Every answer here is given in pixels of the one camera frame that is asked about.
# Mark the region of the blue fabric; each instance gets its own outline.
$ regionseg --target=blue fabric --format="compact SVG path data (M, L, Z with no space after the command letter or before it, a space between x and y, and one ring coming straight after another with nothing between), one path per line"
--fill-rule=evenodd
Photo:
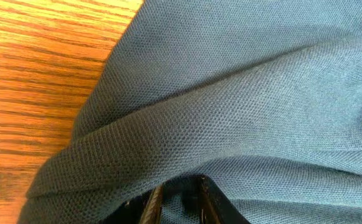
M96 223L192 174L251 223L362 223L362 0L146 1L19 223Z

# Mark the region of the wooden table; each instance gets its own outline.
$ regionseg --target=wooden table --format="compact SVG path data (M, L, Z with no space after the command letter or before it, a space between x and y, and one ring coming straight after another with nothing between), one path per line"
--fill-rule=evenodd
M0 223L72 122L141 0L0 0Z

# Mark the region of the table surface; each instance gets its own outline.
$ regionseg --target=table surface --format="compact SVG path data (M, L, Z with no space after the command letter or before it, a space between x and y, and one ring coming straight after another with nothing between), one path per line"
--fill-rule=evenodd
M0 223L16 222L37 169L69 142L141 3L0 0Z

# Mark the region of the wood grain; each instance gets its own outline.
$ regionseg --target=wood grain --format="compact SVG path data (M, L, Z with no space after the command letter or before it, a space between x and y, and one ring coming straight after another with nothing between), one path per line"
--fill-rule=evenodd
M0 223L15 223L43 162L141 0L0 0Z

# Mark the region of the pique knit fabric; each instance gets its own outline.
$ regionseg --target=pique knit fabric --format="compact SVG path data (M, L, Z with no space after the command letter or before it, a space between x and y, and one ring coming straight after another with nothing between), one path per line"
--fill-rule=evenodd
M98 223L194 174L253 224L362 223L362 0L146 0L18 222ZM198 218L176 194L161 223Z

